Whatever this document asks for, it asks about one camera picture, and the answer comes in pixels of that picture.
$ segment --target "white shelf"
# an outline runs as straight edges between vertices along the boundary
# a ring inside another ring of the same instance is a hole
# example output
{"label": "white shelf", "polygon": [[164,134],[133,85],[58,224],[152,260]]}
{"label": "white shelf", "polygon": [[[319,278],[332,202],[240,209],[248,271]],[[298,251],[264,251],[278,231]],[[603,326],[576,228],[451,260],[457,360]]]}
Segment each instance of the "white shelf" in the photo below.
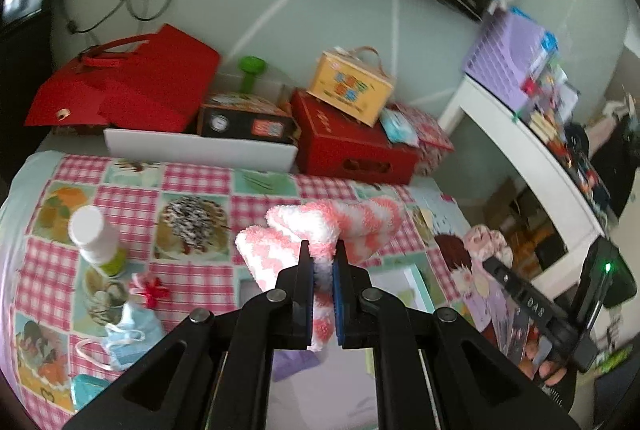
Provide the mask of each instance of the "white shelf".
{"label": "white shelf", "polygon": [[545,208],[567,247],[567,255],[533,280],[553,299],[578,282],[591,243],[604,232],[571,177],[538,137],[495,96],[468,76],[440,116],[451,134],[468,115],[511,161]]}

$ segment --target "mask ear loop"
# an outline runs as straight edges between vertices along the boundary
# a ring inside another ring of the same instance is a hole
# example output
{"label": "mask ear loop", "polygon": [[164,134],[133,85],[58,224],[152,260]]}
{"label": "mask ear loop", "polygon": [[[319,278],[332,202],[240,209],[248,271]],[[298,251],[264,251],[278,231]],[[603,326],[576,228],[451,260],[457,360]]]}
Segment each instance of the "mask ear loop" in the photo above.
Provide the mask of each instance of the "mask ear loop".
{"label": "mask ear loop", "polygon": [[[146,337],[145,333],[143,333],[142,331],[138,331],[138,330],[129,330],[129,331],[127,331],[126,329],[121,329],[118,326],[115,326],[113,324],[106,324],[105,328],[107,328],[110,331],[113,331],[114,333],[121,333],[121,334],[122,333],[137,333],[138,334],[137,337],[127,338],[127,339],[121,340],[119,342],[107,342],[102,347],[106,352],[109,352],[111,347],[116,346],[116,345],[123,346],[123,345],[129,345],[129,344],[135,344],[135,343],[138,343],[138,342],[143,342],[145,340],[145,337]],[[84,352],[84,350],[82,350],[82,347],[85,347],[88,344],[100,344],[101,341],[102,340],[99,340],[99,339],[96,339],[96,338],[87,338],[85,340],[80,340],[78,343],[76,343],[76,352],[78,353],[78,356],[80,356],[81,358],[84,358],[89,363],[91,363],[92,365],[97,366],[98,368],[101,368],[102,370],[107,370],[109,372],[119,371],[120,369],[115,368],[114,366],[111,366],[108,363],[98,362],[97,360],[92,358],[92,356],[89,356],[86,352]]]}
{"label": "mask ear loop", "polygon": [[114,333],[120,333],[120,334],[133,333],[133,334],[137,334],[138,335],[138,336],[133,336],[133,337],[126,338],[124,340],[118,340],[117,342],[106,342],[102,346],[102,348],[104,350],[106,350],[107,352],[109,352],[111,347],[124,346],[124,345],[130,345],[130,344],[136,344],[136,343],[139,343],[139,342],[144,342],[145,338],[146,338],[145,333],[143,333],[143,331],[139,331],[139,330],[121,329],[117,325],[113,325],[113,324],[106,324],[104,326],[104,328],[108,329],[110,331],[113,331]]}
{"label": "mask ear loop", "polygon": [[101,362],[98,362],[97,360],[94,360],[94,358],[92,358],[86,352],[84,352],[84,350],[82,350],[82,347],[87,346],[88,344],[99,344],[99,343],[100,343],[100,340],[96,340],[93,338],[80,340],[78,343],[76,343],[76,352],[78,353],[78,356],[80,356],[81,358],[84,358],[92,365],[95,365],[98,368],[101,368],[102,370],[108,370],[110,372],[114,372],[116,369],[113,368],[113,366],[108,365],[108,363],[101,363]]}

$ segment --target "bag handle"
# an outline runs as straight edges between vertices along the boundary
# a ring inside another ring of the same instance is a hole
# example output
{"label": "bag handle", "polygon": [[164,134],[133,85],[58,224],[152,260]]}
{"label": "bag handle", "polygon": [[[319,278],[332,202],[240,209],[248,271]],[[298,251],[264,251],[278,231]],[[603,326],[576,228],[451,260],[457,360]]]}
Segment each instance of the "bag handle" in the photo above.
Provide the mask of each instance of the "bag handle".
{"label": "bag handle", "polygon": [[356,47],[353,50],[349,51],[349,55],[352,58],[356,58],[356,59],[359,60],[360,58],[358,57],[358,54],[360,52],[364,52],[365,50],[368,50],[369,52],[373,52],[378,57],[378,72],[380,74],[382,74],[384,77],[388,78],[388,76],[386,75],[385,69],[382,67],[382,58],[380,58],[380,54],[375,48],[369,47],[369,45],[364,45],[362,47]]}
{"label": "bag handle", "polygon": [[154,33],[150,34],[138,34],[137,36],[130,36],[129,38],[121,38],[119,40],[114,40],[113,42],[108,42],[102,45],[96,45],[95,47],[89,47],[87,50],[82,51],[78,55],[78,61],[80,64],[84,64],[85,66],[96,66],[96,67],[110,67],[110,66],[120,66],[122,64],[122,60],[125,60],[130,57],[130,52],[112,52],[112,54],[116,54],[116,56],[111,58],[96,58],[96,56],[104,53],[106,50],[114,47],[120,47],[122,45],[136,44],[138,42],[148,42],[155,36]]}

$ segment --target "red bag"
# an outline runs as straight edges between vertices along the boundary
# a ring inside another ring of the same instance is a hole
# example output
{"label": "red bag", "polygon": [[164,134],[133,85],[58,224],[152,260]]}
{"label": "red bag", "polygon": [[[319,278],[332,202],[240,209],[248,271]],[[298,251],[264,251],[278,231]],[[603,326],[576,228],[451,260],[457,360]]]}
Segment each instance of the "red bag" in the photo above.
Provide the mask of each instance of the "red bag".
{"label": "red bag", "polygon": [[[134,51],[107,49],[141,43]],[[107,125],[182,132],[196,115],[220,55],[172,26],[90,48],[38,90],[26,126]]]}

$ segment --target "box handle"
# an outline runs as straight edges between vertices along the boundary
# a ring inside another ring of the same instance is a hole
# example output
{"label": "box handle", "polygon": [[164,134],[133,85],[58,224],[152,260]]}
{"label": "box handle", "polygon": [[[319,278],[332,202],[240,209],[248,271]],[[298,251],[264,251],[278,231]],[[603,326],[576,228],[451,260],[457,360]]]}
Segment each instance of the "box handle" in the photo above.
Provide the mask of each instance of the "box handle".
{"label": "box handle", "polygon": [[368,50],[369,52],[373,52],[378,57],[378,71],[384,77],[389,79],[389,77],[386,75],[385,69],[382,67],[382,58],[380,58],[380,54],[375,48],[369,47],[369,45],[364,45],[363,47],[356,47],[353,50],[349,51],[349,55],[352,58],[357,58],[358,60],[361,60],[361,58],[358,57],[358,54],[361,52],[364,52],[365,50]]}
{"label": "box handle", "polygon": [[388,174],[391,171],[391,163],[381,163],[371,159],[345,159],[342,167],[348,172]]}

